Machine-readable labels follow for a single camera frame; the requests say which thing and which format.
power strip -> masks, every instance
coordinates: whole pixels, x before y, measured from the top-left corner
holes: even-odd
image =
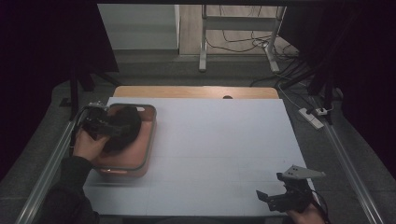
[[[320,120],[318,120],[317,118],[315,118],[315,116],[313,114],[307,114],[306,113],[306,108],[301,108],[298,112],[300,112],[300,114],[306,119],[308,120],[308,122],[310,122],[312,124],[312,126],[314,126],[314,128],[316,128],[317,130],[321,129],[324,127],[324,125],[322,124],[322,122],[320,122]]]

hand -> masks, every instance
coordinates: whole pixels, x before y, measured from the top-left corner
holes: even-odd
[[[302,213],[294,210],[286,211],[286,213],[293,219],[295,224],[324,224],[319,210],[313,204],[309,204]]]
[[[92,161],[102,151],[109,136],[99,136],[98,140],[93,140],[83,129],[78,130],[73,156],[79,156]]]

black object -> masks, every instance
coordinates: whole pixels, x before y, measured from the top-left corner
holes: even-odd
[[[276,176],[278,180],[285,182],[285,194],[268,196],[268,194],[256,190],[259,199],[268,203],[270,211],[296,210],[302,213],[314,201],[312,190],[306,179],[290,179],[284,177],[282,173],[276,173]]]
[[[126,105],[112,116],[107,114],[107,110],[106,106],[89,104],[78,113],[70,140],[70,154],[73,153],[79,128],[85,130],[94,140],[99,135],[110,136],[103,148],[105,152],[123,150],[137,138],[142,119],[136,107]]]

brown tray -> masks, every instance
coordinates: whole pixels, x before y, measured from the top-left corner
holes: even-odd
[[[126,104],[111,105],[108,114],[113,115]],[[142,125],[137,138],[121,151],[102,152],[92,161],[101,175],[142,176],[149,168],[152,142],[156,128],[157,110],[152,105],[128,105],[137,107]]]

